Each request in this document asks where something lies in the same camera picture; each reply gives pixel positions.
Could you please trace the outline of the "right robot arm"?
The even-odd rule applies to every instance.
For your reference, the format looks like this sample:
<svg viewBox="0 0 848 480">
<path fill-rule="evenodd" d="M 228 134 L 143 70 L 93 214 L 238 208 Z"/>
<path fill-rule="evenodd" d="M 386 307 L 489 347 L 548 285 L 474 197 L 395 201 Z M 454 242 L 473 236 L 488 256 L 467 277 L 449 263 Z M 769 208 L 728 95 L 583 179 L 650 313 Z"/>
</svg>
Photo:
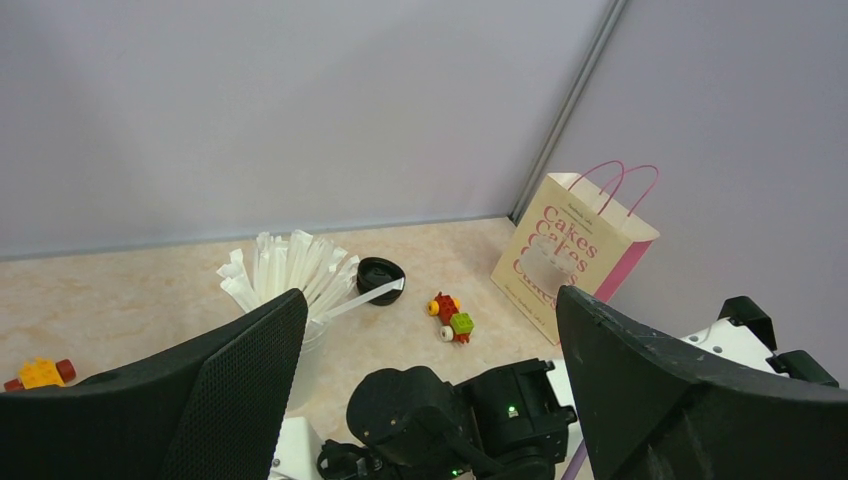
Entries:
<svg viewBox="0 0 848 480">
<path fill-rule="evenodd" d="M 671 337 L 574 287 L 560 290 L 561 361 L 459 384 L 385 368 L 354 390 L 352 444 L 285 423 L 273 479 L 843 479 L 847 392 L 807 352 L 779 352 L 745 296 Z"/>
</svg>

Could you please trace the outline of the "beige pink cake bag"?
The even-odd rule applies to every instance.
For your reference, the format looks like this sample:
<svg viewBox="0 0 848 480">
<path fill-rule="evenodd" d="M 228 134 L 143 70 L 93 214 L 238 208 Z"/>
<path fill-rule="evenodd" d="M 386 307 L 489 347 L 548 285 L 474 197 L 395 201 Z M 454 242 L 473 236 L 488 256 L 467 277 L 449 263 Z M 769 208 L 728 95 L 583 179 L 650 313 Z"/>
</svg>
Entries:
<svg viewBox="0 0 848 480">
<path fill-rule="evenodd" d="M 549 173 L 524 212 L 491 279 L 552 344 L 559 344 L 558 291 L 576 286 L 607 302 L 660 234 L 616 195 L 638 172 L 595 184 L 589 172 Z"/>
</svg>

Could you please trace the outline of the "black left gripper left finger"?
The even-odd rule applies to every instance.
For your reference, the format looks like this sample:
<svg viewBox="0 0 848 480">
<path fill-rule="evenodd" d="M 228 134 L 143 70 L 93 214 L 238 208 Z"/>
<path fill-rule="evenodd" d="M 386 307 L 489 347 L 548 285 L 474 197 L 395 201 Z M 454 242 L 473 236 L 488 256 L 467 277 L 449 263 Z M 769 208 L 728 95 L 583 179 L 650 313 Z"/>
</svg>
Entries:
<svg viewBox="0 0 848 480">
<path fill-rule="evenodd" d="M 292 289 L 142 360 L 1 397 L 5 479 L 264 479 L 308 306 Z"/>
</svg>

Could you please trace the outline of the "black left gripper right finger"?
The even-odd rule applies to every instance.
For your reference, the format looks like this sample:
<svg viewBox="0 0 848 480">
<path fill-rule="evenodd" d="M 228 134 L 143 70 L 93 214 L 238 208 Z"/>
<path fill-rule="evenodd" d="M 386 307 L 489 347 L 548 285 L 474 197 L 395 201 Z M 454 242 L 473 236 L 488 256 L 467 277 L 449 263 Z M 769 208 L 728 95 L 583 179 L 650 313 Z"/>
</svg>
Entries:
<svg viewBox="0 0 848 480">
<path fill-rule="evenodd" d="M 596 478 L 846 477 L 846 390 L 809 353 L 780 351 L 751 298 L 684 338 L 574 286 L 556 317 Z"/>
</svg>

